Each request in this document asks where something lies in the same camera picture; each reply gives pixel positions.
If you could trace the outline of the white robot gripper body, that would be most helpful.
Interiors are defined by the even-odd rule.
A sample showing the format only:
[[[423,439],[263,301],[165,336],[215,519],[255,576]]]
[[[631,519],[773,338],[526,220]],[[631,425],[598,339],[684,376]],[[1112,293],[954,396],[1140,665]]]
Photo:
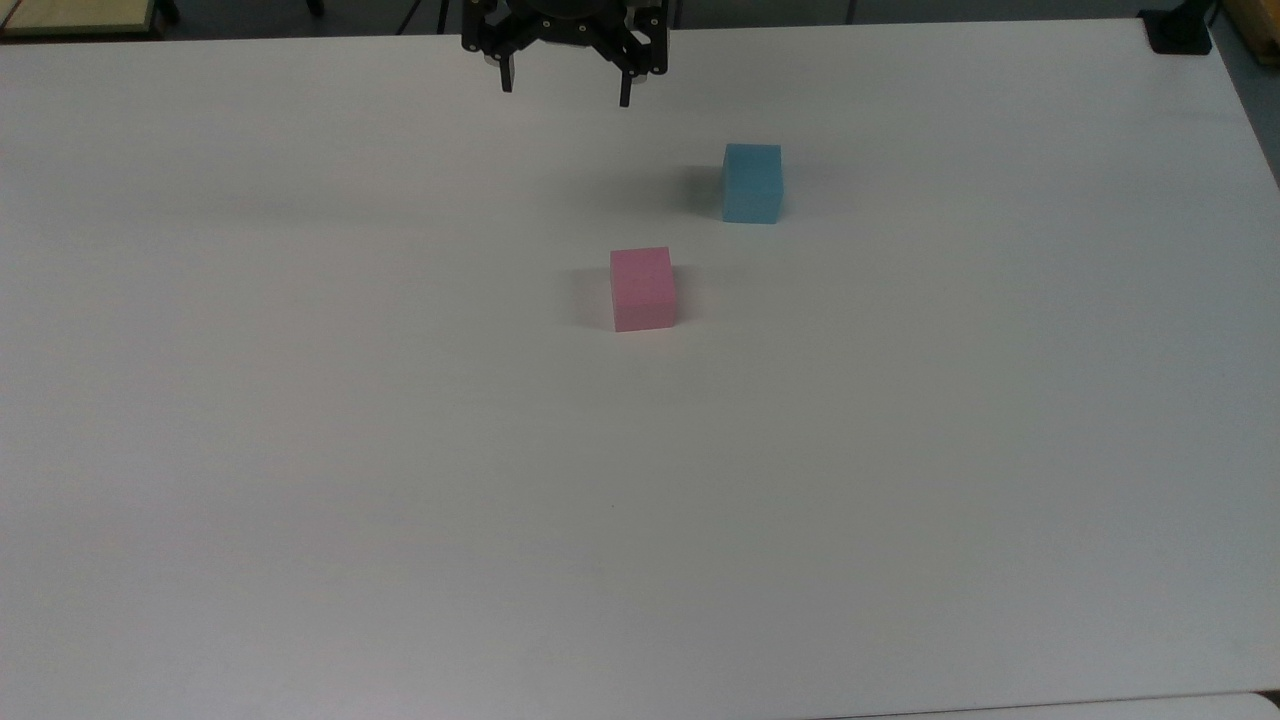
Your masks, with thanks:
[[[507,1],[506,31],[517,49],[541,41],[586,47],[626,29],[625,1]]]

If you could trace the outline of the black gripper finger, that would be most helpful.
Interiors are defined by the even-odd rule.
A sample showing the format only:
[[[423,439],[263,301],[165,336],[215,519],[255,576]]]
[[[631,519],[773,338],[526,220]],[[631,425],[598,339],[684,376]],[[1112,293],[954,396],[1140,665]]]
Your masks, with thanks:
[[[504,94],[515,87],[515,54],[540,36],[541,14],[525,1],[463,1],[462,47],[497,63]]]
[[[618,69],[620,106],[628,108],[637,81],[668,70],[669,4],[602,4],[598,54]]]

